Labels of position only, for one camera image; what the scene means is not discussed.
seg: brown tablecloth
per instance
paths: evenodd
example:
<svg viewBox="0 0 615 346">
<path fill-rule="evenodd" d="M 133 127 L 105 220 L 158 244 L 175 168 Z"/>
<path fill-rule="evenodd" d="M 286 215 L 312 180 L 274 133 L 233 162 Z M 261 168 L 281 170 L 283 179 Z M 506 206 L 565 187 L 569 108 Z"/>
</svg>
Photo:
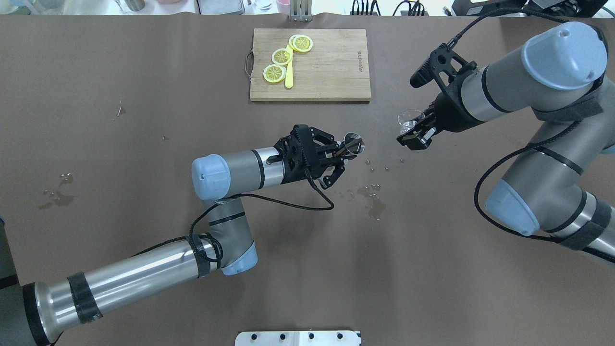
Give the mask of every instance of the brown tablecloth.
<svg viewBox="0 0 615 346">
<path fill-rule="evenodd" d="M 507 235 L 474 210 L 483 171 L 538 128 L 531 112 L 440 134 L 427 151 L 395 141 L 398 113 L 438 92 L 434 83 L 413 90 L 408 78 L 470 21 L 0 19 L 0 214 L 22 284 L 53 283 L 185 234 L 202 212 L 194 158 L 269 147 L 296 123 L 355 131 L 367 146 L 328 191 L 334 211 L 244 201 L 255 268 L 182 284 L 71 329 L 59 345 L 233 345 L 240 331 L 310 328 L 361 330 L 364 345 L 612 345 L 612 272 Z M 590 22 L 615 42 L 613 20 Z M 457 51 L 486 65 L 553 25 L 485 20 Z M 366 28 L 373 101 L 250 102 L 244 57 L 253 29 L 293 27 Z M 581 185 L 614 202 L 613 167 L 601 156 Z M 71 183 L 60 178 L 68 173 Z M 365 186 L 376 204 L 357 192 Z M 58 191 L 66 205 L 49 204 Z M 305 182 L 261 192 L 321 203 Z"/>
</svg>

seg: cable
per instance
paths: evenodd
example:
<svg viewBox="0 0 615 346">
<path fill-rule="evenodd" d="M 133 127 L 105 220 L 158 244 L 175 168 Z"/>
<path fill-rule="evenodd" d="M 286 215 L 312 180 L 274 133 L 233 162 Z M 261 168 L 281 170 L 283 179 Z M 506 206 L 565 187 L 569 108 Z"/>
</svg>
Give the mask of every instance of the cable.
<svg viewBox="0 0 615 346">
<path fill-rule="evenodd" d="M 606 6 L 602 6 L 602 9 L 606 11 L 606 13 L 612 15 L 615 18 L 615 13 L 613 11 L 606 8 Z"/>
<path fill-rule="evenodd" d="M 524 13 L 524 14 L 527 14 L 527 15 L 533 15 L 535 17 L 541 17 L 541 18 L 544 18 L 544 19 L 552 20 L 552 21 L 558 22 L 558 23 L 568 23 L 569 22 L 569 20 L 559 19 L 559 18 L 554 17 L 552 15 L 543 14 L 543 13 L 532 11 L 532 10 L 515 9 L 515 8 L 512 8 L 512 7 L 503 7 L 501 9 L 496 9 L 496 10 L 493 10 L 493 11 L 489 11 L 489 12 L 481 15 L 479 18 L 476 18 L 475 20 L 473 20 L 463 30 L 461 30 L 457 35 L 455 35 L 455 37 L 453 37 L 451 39 L 451 41 L 449 41 L 448 46 L 453 48 L 455 45 L 457 45 L 457 43 L 461 39 L 461 36 L 463 36 L 468 30 L 470 30 L 470 28 L 472 28 L 474 25 L 476 25 L 481 20 L 483 20 L 483 19 L 485 19 L 487 17 L 493 17 L 495 15 L 511 14 L 511 13 Z"/>
<path fill-rule="evenodd" d="M 370 10 L 370 15 L 374 15 L 374 6 L 376 6 L 376 10 L 378 11 L 378 15 L 380 14 L 380 6 L 378 6 L 378 0 L 374 0 L 371 2 L 371 10 Z"/>
<path fill-rule="evenodd" d="M 294 208 L 298 208 L 298 209 L 303 209 L 303 210 L 308 210 L 308 211 L 327 211 L 327 210 L 331 210 L 335 207 L 335 205 L 333 204 L 333 202 L 329 199 L 329 197 L 327 197 L 325 195 L 324 192 L 322 192 L 318 186 L 316 186 L 316 184 L 314 183 L 314 179 L 309 175 L 309 171 L 308 169 L 305 169 L 305 174 L 307 177 L 307 181 L 309 182 L 310 186 L 316 190 L 316 192 L 318 192 L 318 194 L 329 204 L 328 207 L 308 207 L 308 206 L 302 206 L 299 204 L 293 204 L 293 203 L 288 203 L 285 201 L 281 201 L 279 199 L 275 199 L 275 198 L 270 198 L 270 197 L 265 197 L 265 196 L 261 196 L 261 195 L 255 195 L 253 193 L 238 193 L 236 195 L 232 195 L 228 198 L 224 198 L 222 199 L 222 201 L 230 201 L 236 198 L 240 198 L 240 197 L 253 197 L 253 198 L 258 198 L 258 199 L 263 199 L 265 201 L 269 201 L 269 202 L 273 202 L 273 203 L 277 203 L 277 204 L 281 204 L 283 206 L 288 206 L 288 207 L 294 207 Z M 211 212 L 212 210 L 214 210 L 214 208 L 218 207 L 220 204 L 214 204 L 213 206 L 207 208 L 207 210 L 205 212 L 203 212 L 203 214 L 201 214 L 199 217 L 196 218 L 196 220 L 194 220 L 194 222 L 192 223 L 192 225 L 190 226 L 190 229 L 188 231 L 188 236 L 187 237 L 177 237 L 177 238 L 173 238 L 173 239 L 169 239 L 166 241 L 163 241 L 161 243 L 158 243 L 154 246 L 150 246 L 147 249 L 133 255 L 133 257 L 135 257 L 136 255 L 140 255 L 140 254 L 144 254 L 148 251 L 152 251 L 153 249 L 157 249 L 163 245 L 166 244 L 170 244 L 179 240 L 187 240 L 188 244 L 190 245 L 190 248 L 192 249 L 192 252 L 197 254 L 199 257 L 201 257 L 202 259 L 208 261 L 208 262 L 216 262 L 216 263 L 220 263 L 220 261 L 222 260 L 223 257 L 223 249 L 222 249 L 222 245 L 220 244 L 220 242 L 214 238 L 212 235 L 210 235 L 209 233 L 206 233 L 204 235 L 199 235 L 199 239 L 207 239 L 211 242 L 212 246 L 213 246 L 213 250 L 216 252 L 216 258 L 212 259 L 209 258 L 207 256 L 207 254 L 204 253 L 204 251 L 200 251 L 198 248 L 196 248 L 196 245 L 194 244 L 194 240 L 193 240 L 193 236 L 194 236 L 194 227 L 197 225 L 197 223 L 199 223 L 199 221 L 201 221 L 205 216 L 207 216 L 207 214 L 209 214 L 209 212 Z"/>
<path fill-rule="evenodd" d="M 393 11 L 393 15 L 395 15 L 397 13 L 397 10 L 399 10 L 399 7 L 404 4 L 407 3 L 408 4 L 408 13 L 410 13 L 410 10 L 412 9 L 412 4 L 410 3 L 410 1 L 408 0 L 403 0 L 402 2 L 400 2 L 399 4 L 397 4 L 397 7 L 395 8 L 395 11 Z"/>
<path fill-rule="evenodd" d="M 64 334 L 64 332 L 61 332 L 61 333 L 60 333 L 60 335 L 58 335 L 58 338 L 57 338 L 57 339 L 55 339 L 55 341 L 54 341 L 54 342 L 52 342 L 51 344 L 49 344 L 49 346 L 55 346 L 55 344 L 57 344 L 57 343 L 58 343 L 58 340 L 60 340 L 60 337 L 62 336 L 62 334 Z"/>
<path fill-rule="evenodd" d="M 474 207 L 476 208 L 476 210 L 478 211 L 478 213 L 485 218 L 485 220 L 489 221 L 490 224 L 494 225 L 495 227 L 498 227 L 499 229 L 510 233 L 512 235 L 515 236 L 520 236 L 522 238 L 529 238 L 529 239 L 534 239 L 534 240 L 541 240 L 541 241 L 548 241 L 550 243 L 555 243 L 558 244 L 559 242 L 561 242 L 560 239 L 558 238 L 553 238 L 553 237 L 547 237 L 547 236 L 537 236 L 537 235 L 530 235 L 530 236 L 524 236 L 519 234 L 518 232 L 516 232 L 515 230 L 512 230 L 504 225 L 502 225 L 501 223 L 495 221 L 494 219 L 492 219 L 489 215 L 486 214 L 486 212 L 483 210 L 483 208 L 480 206 L 480 203 L 478 202 L 478 194 L 480 193 L 480 188 L 483 185 L 483 182 L 485 181 L 485 179 L 487 179 L 487 177 L 489 177 L 489 175 L 491 175 L 491 173 L 493 173 L 493 171 L 495 171 L 499 166 L 501 166 L 503 163 L 505 163 L 506 161 L 510 160 L 511 158 L 520 155 L 522 153 L 525 153 L 527 151 L 530 150 L 534 150 L 537 147 L 541 147 L 543 145 L 547 145 L 549 143 L 553 143 L 556 140 L 564 137 L 565 135 L 569 134 L 572 130 L 574 130 L 579 124 L 581 123 L 581 121 L 575 121 L 572 124 L 570 124 L 566 129 L 562 130 L 560 133 L 558 133 L 557 135 L 545 139 L 541 142 L 538 143 L 529 143 L 527 144 L 525 147 L 519 149 L 519 150 L 515 150 L 512 153 L 506 155 L 505 157 L 501 158 L 498 162 L 494 163 L 491 167 L 489 167 L 489 169 L 487 169 L 487 171 L 481 176 L 481 178 L 478 180 L 478 182 L 476 183 L 476 187 L 474 189 Z M 582 249 L 581 251 L 586 252 L 588 254 L 592 254 L 596 257 L 599 257 L 601 259 L 607 260 L 608 262 L 614 263 L 615 264 L 615 257 L 606 254 L 604 252 L 598 251 L 596 249 L 591 249 L 589 247 L 586 247 L 585 249 Z"/>
</svg>

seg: water droplet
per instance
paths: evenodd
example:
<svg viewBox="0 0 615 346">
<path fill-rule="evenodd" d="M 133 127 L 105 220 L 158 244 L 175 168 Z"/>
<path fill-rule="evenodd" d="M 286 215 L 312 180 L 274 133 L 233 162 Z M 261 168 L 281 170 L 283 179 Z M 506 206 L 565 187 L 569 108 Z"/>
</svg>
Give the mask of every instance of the water droplet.
<svg viewBox="0 0 615 346">
<path fill-rule="evenodd" d="M 62 181 L 60 182 L 60 184 L 58 185 L 58 187 L 64 185 L 64 184 L 71 184 L 73 182 L 73 175 L 70 173 L 67 174 L 62 174 L 60 176 L 60 178 L 62 179 Z"/>
</svg>

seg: lemon slice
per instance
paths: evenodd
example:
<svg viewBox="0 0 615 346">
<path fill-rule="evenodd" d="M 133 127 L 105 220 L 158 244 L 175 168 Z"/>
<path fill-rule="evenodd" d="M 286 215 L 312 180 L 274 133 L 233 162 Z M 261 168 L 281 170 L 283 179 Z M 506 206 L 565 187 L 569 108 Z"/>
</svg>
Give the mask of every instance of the lemon slice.
<svg viewBox="0 0 615 346">
<path fill-rule="evenodd" d="M 314 42 L 312 42 L 312 39 L 309 36 L 296 35 L 295 38 L 293 38 L 293 44 L 291 46 L 297 52 L 305 53 L 305 52 L 309 52 L 310 50 L 312 50 L 312 46 L 314 46 Z"/>
<path fill-rule="evenodd" d="M 263 77 L 269 83 L 280 82 L 286 77 L 286 68 L 273 63 L 263 70 Z"/>
<path fill-rule="evenodd" d="M 290 45 L 293 49 L 295 49 L 295 44 L 293 43 L 293 40 L 294 40 L 294 39 L 295 39 L 295 37 L 297 37 L 297 36 L 300 36 L 300 35 L 299 35 L 299 34 L 294 34 L 293 36 L 291 36 L 291 37 L 288 39 L 288 44 L 289 44 L 289 45 Z"/>
<path fill-rule="evenodd" d="M 292 57 L 292 52 L 286 48 L 280 48 L 271 54 L 271 61 L 274 63 L 284 66 L 288 64 L 290 58 Z"/>
</svg>

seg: water spill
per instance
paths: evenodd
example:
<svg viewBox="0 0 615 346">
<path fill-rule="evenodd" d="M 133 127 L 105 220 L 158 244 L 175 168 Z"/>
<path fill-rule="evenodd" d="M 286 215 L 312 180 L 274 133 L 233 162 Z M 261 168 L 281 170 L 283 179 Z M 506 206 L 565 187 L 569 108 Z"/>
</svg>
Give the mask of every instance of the water spill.
<svg viewBox="0 0 615 346">
<path fill-rule="evenodd" d="M 379 220 L 385 208 L 386 203 L 383 203 L 380 199 L 372 199 L 371 208 L 367 214 Z"/>
<path fill-rule="evenodd" d="M 370 185 L 371 185 L 371 190 L 369 186 L 364 186 L 363 188 L 359 188 L 357 190 L 357 194 L 369 198 L 371 202 L 368 202 L 368 205 L 364 206 L 365 209 L 368 209 L 367 214 L 372 219 L 380 220 L 381 214 L 383 210 L 386 208 L 386 203 L 382 202 L 380 200 L 380 195 L 378 195 L 375 192 L 375 191 L 380 191 L 380 188 L 381 188 L 380 184 L 370 184 Z"/>
<path fill-rule="evenodd" d="M 71 184 L 73 182 L 74 175 L 72 173 L 62 174 L 60 175 L 60 179 L 61 181 L 60 181 L 60 184 L 58 185 L 58 188 L 64 184 Z M 49 190 L 44 190 L 42 194 L 49 195 L 51 202 L 40 204 L 38 206 L 39 210 L 51 208 L 53 205 L 60 206 L 60 207 L 67 206 L 71 204 L 76 197 L 76 196 L 71 196 L 71 195 L 65 195 L 58 189 L 51 191 L 51 192 Z"/>
<path fill-rule="evenodd" d="M 60 184 L 58 185 L 58 187 L 60 187 L 60 186 L 62 186 L 64 184 L 71 184 L 71 183 L 73 183 L 73 175 L 70 174 L 70 173 L 62 174 L 60 176 L 60 179 L 61 179 L 61 181 L 60 181 Z"/>
<path fill-rule="evenodd" d="M 368 188 L 367 186 L 365 188 L 360 188 L 357 190 L 357 193 L 359 195 L 367 197 L 370 194 L 370 188 Z"/>
<path fill-rule="evenodd" d="M 51 208 L 51 206 L 53 206 L 53 205 L 54 205 L 54 203 L 53 203 L 53 202 L 47 202 L 47 203 L 45 203 L 45 204 L 41 204 L 41 205 L 39 206 L 39 210 L 43 210 L 43 209 L 48 209 L 48 208 Z"/>
</svg>

